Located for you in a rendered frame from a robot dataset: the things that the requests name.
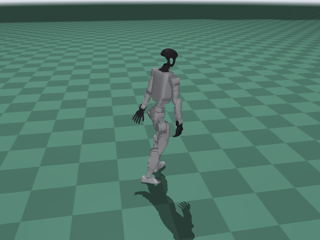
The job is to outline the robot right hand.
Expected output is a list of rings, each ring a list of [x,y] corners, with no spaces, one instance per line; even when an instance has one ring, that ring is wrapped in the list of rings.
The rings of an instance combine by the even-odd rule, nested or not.
[[[175,135],[173,135],[173,137],[178,137],[179,135],[181,135],[182,130],[183,130],[183,126],[182,126],[182,125],[183,125],[183,124],[180,124],[180,125],[179,125],[179,121],[176,120],[176,126],[177,126],[177,128],[176,128],[176,133],[175,133]]]

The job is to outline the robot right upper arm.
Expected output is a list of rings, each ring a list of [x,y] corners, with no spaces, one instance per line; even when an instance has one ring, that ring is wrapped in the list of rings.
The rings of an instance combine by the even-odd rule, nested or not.
[[[176,105],[176,101],[179,98],[179,94],[180,94],[180,78],[176,75],[169,75],[169,84],[171,85],[171,94],[172,94],[172,102],[174,105]],[[182,101],[183,103],[183,101]]]

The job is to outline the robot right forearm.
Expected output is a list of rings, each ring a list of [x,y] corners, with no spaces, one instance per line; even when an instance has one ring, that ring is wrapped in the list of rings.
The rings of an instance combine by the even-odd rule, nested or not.
[[[175,112],[175,122],[178,121],[179,125],[183,123],[182,119],[182,100],[178,99],[176,101],[175,107],[173,108]]]

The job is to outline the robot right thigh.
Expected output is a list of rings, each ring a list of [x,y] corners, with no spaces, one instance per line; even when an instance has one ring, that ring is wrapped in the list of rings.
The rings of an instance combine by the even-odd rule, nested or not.
[[[157,135],[158,147],[153,147],[150,150],[150,155],[152,151],[157,151],[160,156],[166,149],[169,138],[170,138],[170,125],[167,121],[164,121],[163,117],[159,117],[156,120],[155,127],[156,127],[156,130],[158,131],[158,135]]]

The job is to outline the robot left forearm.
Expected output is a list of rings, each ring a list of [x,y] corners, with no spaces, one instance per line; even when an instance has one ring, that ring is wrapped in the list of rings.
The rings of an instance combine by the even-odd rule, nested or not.
[[[142,105],[141,105],[141,109],[145,109],[146,106],[149,104],[149,101],[150,101],[150,98],[152,97],[152,94],[147,92],[147,89],[145,91],[145,94],[144,94],[144,98],[143,98],[143,101],[142,101]]]

